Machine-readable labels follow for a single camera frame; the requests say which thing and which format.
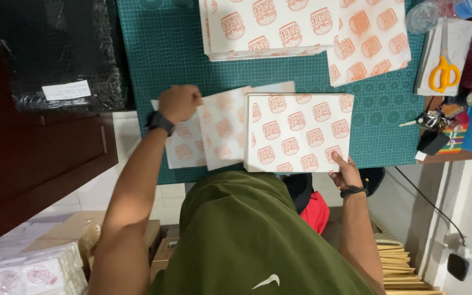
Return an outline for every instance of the hand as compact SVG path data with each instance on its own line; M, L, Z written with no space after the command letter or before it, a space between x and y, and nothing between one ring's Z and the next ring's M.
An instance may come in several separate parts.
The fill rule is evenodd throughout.
M190 119L196 108L203 105L200 90L194 85L174 85L158 99L161 114L174 125Z
M334 181L335 185L340 188L348 188L349 185L364 187L360 171L356 164L349 156L349 161L346 162L337 152L332 152L332 159L340 166L341 172L330 172L329 176Z

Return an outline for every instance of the green t-shirt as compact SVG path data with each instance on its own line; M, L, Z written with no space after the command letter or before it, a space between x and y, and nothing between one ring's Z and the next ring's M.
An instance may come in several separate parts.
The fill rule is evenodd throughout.
M180 240L154 294L376 295L296 213L271 174L199 181L181 206Z

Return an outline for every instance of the green cutting mat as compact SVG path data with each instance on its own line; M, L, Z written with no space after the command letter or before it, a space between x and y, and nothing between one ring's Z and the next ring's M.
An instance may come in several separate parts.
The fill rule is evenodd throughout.
M192 6L173 5L183 7L181 4L187 1ZM117 0L117 3L142 135L147 114L153 110L150 99L157 99L173 84L195 84L208 96L245 85L295 81L297 92L355 95L350 155L358 167L415 162L418 127L398 124L414 119L423 109L423 97L412 94L423 35L409 35L412 62L407 68L334 88L329 85L325 53L210 62L203 54L197 0ZM243 166L226 169L241 170ZM158 184L194 182L217 172L208 172L206 167L168 169L165 154Z

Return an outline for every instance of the yellow scissors handle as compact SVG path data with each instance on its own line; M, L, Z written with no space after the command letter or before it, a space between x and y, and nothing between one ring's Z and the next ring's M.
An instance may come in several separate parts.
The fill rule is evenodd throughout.
M435 78L438 71L440 73L440 87L436 87L435 85ZM451 71L455 72L455 80L451 83ZM431 75L429 76L429 88L438 91L440 93L444 93L445 89L448 86L455 86L456 84L460 83L460 70L454 64L448 64L445 57L440 57L440 63L436 68L431 71Z

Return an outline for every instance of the scissors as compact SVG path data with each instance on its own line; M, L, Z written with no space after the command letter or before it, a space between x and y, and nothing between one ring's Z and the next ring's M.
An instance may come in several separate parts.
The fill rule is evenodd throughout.
M444 25L442 28L442 51L440 53L440 63L436 68L431 71L429 76L429 88L444 93L445 89L448 86L455 86L460 83L460 70L456 65L451 63L449 56L447 55L447 20L444 20ZM440 72L440 87L436 87L435 78L436 74ZM451 83L451 71L455 73L455 80Z

